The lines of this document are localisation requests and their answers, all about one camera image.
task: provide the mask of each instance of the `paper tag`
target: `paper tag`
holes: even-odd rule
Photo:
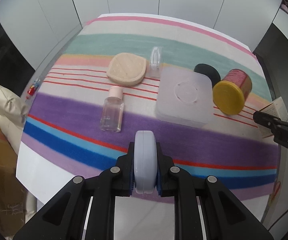
[[[276,116],[282,121],[288,122],[288,111],[282,97],[276,98],[270,105],[261,109],[260,112]],[[258,129],[262,135],[262,138],[272,135],[271,129],[267,127],[258,125]]]

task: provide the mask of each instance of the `table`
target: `table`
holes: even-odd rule
[[[103,132],[99,121],[113,83],[110,60],[120,52],[149,59],[163,47],[164,66],[194,69],[206,63],[221,78],[244,70],[253,83],[242,112],[226,116],[214,105],[201,129],[162,122],[154,109],[159,80],[145,77],[124,88],[120,133]],[[279,164],[272,137],[262,139],[252,113],[271,101],[260,64],[249,48],[210,28],[170,17],[107,14],[90,21],[56,61],[38,91],[22,135],[17,178],[46,203],[73,176],[97,176],[127,152],[137,130],[152,130],[164,154],[194,176],[217,176],[260,220]],[[172,239],[172,198],[157,193],[117,198],[115,239]]]

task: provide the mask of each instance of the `screw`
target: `screw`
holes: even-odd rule
[[[210,183],[215,183],[217,181],[217,178],[215,176],[208,176],[207,177],[207,180],[210,182]]]
[[[81,176],[76,176],[74,177],[73,179],[73,182],[76,183],[76,184],[79,184],[83,181],[83,178]]]
[[[118,173],[121,169],[117,166],[111,168],[111,173]]]
[[[176,167],[176,166],[171,167],[171,172],[177,173],[177,172],[179,172],[179,171],[180,171],[180,168],[178,168],[178,167]]]

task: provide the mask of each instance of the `teal stripe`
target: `teal stripe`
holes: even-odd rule
[[[185,169],[193,176],[207,177],[214,175],[217,177],[254,177],[276,174],[276,169],[269,170],[225,170],[225,169],[213,169],[204,167],[195,167],[188,165],[175,164],[176,166]]]
[[[109,157],[109,158],[117,159],[119,156],[125,154],[123,152],[113,150],[113,149],[110,149],[110,148],[107,148],[107,147],[104,147],[104,146],[101,146],[101,145],[98,145],[95,143],[91,143],[91,142],[85,141],[83,139],[80,139],[78,137],[72,136],[70,134],[64,133],[64,132],[59,131],[59,130],[57,130],[53,127],[50,127],[46,124],[43,124],[43,123],[41,123],[41,122],[31,118],[31,117],[28,117],[26,121],[29,122],[30,124],[40,128],[40,129],[44,130],[45,132],[56,136],[57,138],[63,139],[67,142],[70,142],[70,143],[76,145],[76,146],[79,146],[83,149],[98,153],[100,155],[104,155],[104,156]]]
[[[77,36],[66,49],[67,54],[116,55],[129,52],[146,59],[154,46],[163,47],[162,61],[193,70],[199,63],[213,66],[223,78],[231,69],[245,71],[253,83],[252,92],[271,101],[265,78],[249,68],[215,52],[179,41],[132,34],[92,34]]]

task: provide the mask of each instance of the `black round sponge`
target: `black round sponge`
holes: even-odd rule
[[[208,76],[208,78],[212,82],[212,87],[214,87],[221,80],[221,77],[219,73],[217,72],[217,70],[207,64],[203,64],[203,63],[197,64],[196,67],[194,68],[194,72]]]

